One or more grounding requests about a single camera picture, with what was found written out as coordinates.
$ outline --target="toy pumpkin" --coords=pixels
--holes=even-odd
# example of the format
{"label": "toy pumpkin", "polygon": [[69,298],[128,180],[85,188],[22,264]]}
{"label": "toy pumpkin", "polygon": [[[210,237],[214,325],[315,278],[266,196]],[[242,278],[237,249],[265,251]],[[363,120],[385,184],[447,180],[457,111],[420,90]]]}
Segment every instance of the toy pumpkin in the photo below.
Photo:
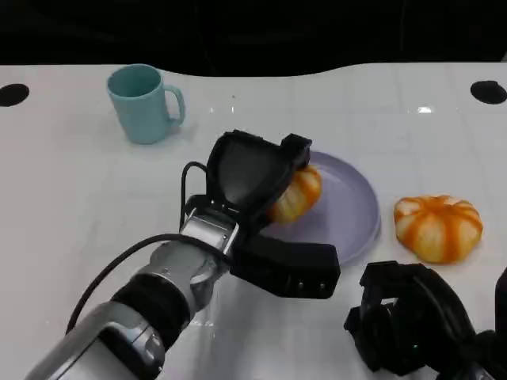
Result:
{"label": "toy pumpkin", "polygon": [[465,258],[482,235],[470,202],[451,196],[403,198],[395,205],[398,240],[423,261],[453,263]]}
{"label": "toy pumpkin", "polygon": [[291,184],[273,205],[269,216],[274,222],[294,222],[311,209],[321,192],[322,178],[314,166],[298,170]]}

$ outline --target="black cable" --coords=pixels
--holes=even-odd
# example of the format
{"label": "black cable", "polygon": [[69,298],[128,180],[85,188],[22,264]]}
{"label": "black cable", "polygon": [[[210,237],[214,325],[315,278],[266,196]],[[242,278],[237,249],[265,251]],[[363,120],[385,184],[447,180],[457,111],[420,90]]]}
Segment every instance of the black cable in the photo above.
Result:
{"label": "black cable", "polygon": [[405,13],[406,13],[406,0],[402,3],[402,12],[399,18],[399,50],[405,50]]}
{"label": "black cable", "polygon": [[206,47],[206,43],[204,42],[204,34],[202,28],[200,27],[200,12],[199,12],[199,0],[193,0],[193,12],[196,18],[196,31],[197,31],[197,39],[199,40],[200,47],[203,50],[204,58],[208,62],[209,68],[212,70],[213,75],[219,77],[220,72],[216,69],[213,64],[212,59],[209,56],[208,48]]}
{"label": "black cable", "polygon": [[183,222],[185,221],[185,205],[187,203],[186,199],[186,185],[187,185],[187,173],[190,168],[197,167],[206,173],[206,178],[208,179],[208,168],[197,161],[191,161],[183,168],[183,172],[181,172],[181,204],[180,204],[180,230],[183,227]]}
{"label": "black cable", "polygon": [[147,245],[160,242],[160,241],[179,241],[181,243],[194,245],[199,249],[202,249],[206,251],[207,253],[210,253],[213,255],[216,259],[224,262],[227,265],[231,265],[231,259],[228,256],[225,256],[222,252],[220,252],[217,248],[204,243],[203,241],[199,239],[195,239],[194,237],[186,236],[186,235],[180,235],[180,234],[159,234],[152,237],[149,237],[147,239],[144,239],[138,243],[135,243],[132,247],[127,249],[125,252],[123,252],[121,255],[119,255],[116,259],[111,261],[107,267],[102,269],[102,271],[98,274],[95,279],[88,285],[85,292],[82,294],[81,298],[78,301],[78,304],[74,308],[74,311],[72,312],[71,319],[69,320],[69,323],[67,324],[67,330],[65,334],[67,335],[78,322],[79,314],[82,312],[82,309],[84,308],[86,302],[92,295],[92,293],[97,289],[97,287],[101,284],[101,282],[105,279],[105,277],[112,272],[114,268],[116,268],[118,265],[120,265],[123,261],[128,259],[130,256],[132,256],[134,253],[139,251],[140,249],[146,247]]}

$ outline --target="white table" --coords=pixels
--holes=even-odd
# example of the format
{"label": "white table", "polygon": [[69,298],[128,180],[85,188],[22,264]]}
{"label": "white table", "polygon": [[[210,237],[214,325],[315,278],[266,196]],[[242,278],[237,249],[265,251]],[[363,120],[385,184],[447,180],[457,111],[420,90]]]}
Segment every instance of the white table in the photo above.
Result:
{"label": "white table", "polygon": [[[170,350],[162,379],[392,378],[369,372],[342,326],[360,302],[367,262],[417,261],[396,241],[391,218],[407,195],[451,193],[479,209],[482,244],[462,264],[435,269],[477,330],[494,327],[494,285],[507,266],[507,103],[481,104],[469,89],[490,79],[507,87],[504,63],[361,65],[298,78],[165,73],[183,90],[188,116],[154,146],[123,136],[105,92],[115,68],[0,67],[0,86],[21,82],[31,91],[20,105],[0,108],[3,378],[23,378],[56,343],[79,295],[113,257],[177,230],[183,165],[206,162],[215,139],[234,128],[277,143],[301,134],[353,163],[378,192],[382,234],[342,269],[328,301],[278,299],[224,276]],[[432,113],[418,112],[427,108]],[[203,189],[192,173],[189,192]],[[87,310],[126,283],[152,249],[122,264]]]}

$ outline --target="lavender plate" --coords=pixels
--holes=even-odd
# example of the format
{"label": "lavender plate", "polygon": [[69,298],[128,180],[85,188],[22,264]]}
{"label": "lavender plate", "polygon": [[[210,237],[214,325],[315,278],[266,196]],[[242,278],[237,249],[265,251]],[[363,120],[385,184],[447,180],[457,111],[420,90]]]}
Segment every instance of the lavender plate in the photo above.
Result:
{"label": "lavender plate", "polygon": [[322,194],[296,222],[272,224],[264,234],[283,241],[328,243],[340,264],[366,253],[380,228],[379,203],[372,186],[350,164],[320,152],[310,163],[322,175]]}

